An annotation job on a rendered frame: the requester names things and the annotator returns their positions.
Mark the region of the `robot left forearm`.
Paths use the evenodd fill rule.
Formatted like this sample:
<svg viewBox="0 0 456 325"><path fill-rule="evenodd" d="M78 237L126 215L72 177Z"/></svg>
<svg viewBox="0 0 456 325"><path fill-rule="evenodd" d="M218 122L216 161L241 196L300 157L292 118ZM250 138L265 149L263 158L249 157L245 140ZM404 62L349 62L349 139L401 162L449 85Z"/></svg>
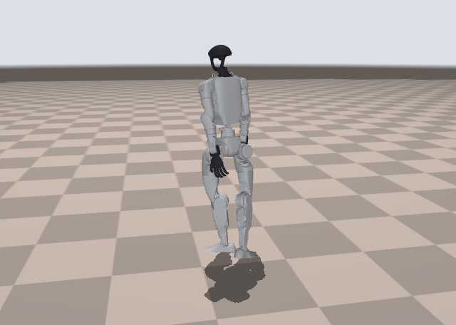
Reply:
<svg viewBox="0 0 456 325"><path fill-rule="evenodd" d="M211 154L217 153L216 145L218 145L218 138L216 134L216 125L213 124L212 119L208 113L203 113L200 117L204 130L207 135L207 144L209 146L209 151ZM219 145L218 145L219 146Z"/></svg>

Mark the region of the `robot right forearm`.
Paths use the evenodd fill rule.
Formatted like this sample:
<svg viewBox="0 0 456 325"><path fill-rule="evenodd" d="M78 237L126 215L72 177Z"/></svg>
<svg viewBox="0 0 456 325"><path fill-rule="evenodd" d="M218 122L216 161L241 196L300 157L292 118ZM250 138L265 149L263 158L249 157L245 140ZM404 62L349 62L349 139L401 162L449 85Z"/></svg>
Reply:
<svg viewBox="0 0 456 325"><path fill-rule="evenodd" d="M240 118L240 121L239 121L240 122L239 135L240 135L241 141L243 143L245 143L247 141L250 120L251 120L251 114L249 116L245 117L245 118Z"/></svg>

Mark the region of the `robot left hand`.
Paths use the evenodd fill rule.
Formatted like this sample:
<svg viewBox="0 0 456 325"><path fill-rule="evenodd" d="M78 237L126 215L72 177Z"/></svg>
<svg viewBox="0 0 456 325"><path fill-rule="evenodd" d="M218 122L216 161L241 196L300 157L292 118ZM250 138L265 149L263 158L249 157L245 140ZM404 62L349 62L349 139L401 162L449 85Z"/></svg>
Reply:
<svg viewBox="0 0 456 325"><path fill-rule="evenodd" d="M219 156L221 153L220 153L220 150L219 150L219 146L216 145L216 149L217 149L217 153L214 153L214 154L211 154L210 152L210 156L212 157L211 159L211 164L210 164L210 171L211 173L213 173L213 169L214 169L214 175L216 177L223 177L223 176L226 176L224 173L226 173L227 175L229 174L225 168L224 168L224 163L221 159L221 157ZM213 168L213 169L212 169ZM223 173L223 171L224 173ZM220 172L219 172L220 171ZM221 176L221 174L223 176Z"/></svg>

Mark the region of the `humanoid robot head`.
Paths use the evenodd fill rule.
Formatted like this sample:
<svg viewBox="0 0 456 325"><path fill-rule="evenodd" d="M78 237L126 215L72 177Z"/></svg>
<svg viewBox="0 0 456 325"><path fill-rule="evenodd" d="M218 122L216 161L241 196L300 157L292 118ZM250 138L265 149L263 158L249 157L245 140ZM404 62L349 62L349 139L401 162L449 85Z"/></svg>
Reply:
<svg viewBox="0 0 456 325"><path fill-rule="evenodd" d="M231 56L231 54L231 50L225 45L217 45L208 52L212 68L217 71L219 77L232 77L232 75L228 72L227 67L224 67L224 60L226 56ZM214 66L214 58L221 60L219 68Z"/></svg>

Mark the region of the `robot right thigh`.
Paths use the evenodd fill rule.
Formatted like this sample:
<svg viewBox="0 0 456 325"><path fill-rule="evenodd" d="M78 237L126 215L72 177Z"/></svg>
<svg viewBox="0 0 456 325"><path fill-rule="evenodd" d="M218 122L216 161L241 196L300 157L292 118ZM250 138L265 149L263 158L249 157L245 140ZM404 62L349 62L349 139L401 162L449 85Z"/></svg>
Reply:
<svg viewBox="0 0 456 325"><path fill-rule="evenodd" d="M252 156L252 147L241 143L242 151L234 156L234 164L239 178L240 193L235 197L238 207L243 208L244 195L249 194L252 197L253 189L253 166L248 158Z"/></svg>

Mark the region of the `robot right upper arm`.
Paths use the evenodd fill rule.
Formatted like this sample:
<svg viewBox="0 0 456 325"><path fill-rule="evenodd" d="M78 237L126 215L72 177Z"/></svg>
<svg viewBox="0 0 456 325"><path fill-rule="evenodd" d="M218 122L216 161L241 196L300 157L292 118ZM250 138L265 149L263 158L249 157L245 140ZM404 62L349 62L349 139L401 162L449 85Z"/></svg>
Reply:
<svg viewBox="0 0 456 325"><path fill-rule="evenodd" d="M242 87L242 114L240 118L245 118L250 115L249 109L249 95L248 95L248 81L245 78L239 78Z"/></svg>

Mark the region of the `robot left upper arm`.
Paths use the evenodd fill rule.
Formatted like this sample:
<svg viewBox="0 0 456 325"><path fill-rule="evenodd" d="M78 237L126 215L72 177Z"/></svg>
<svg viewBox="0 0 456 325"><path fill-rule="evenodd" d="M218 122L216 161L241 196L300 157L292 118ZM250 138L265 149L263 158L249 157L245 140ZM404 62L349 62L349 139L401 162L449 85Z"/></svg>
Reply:
<svg viewBox="0 0 456 325"><path fill-rule="evenodd" d="M214 107L213 107L213 101L212 101L212 91L214 90L213 79L201 82L198 85L197 90L200 94L200 98L202 101L202 107L205 110L204 113L208 113L213 122L214 121Z"/></svg>

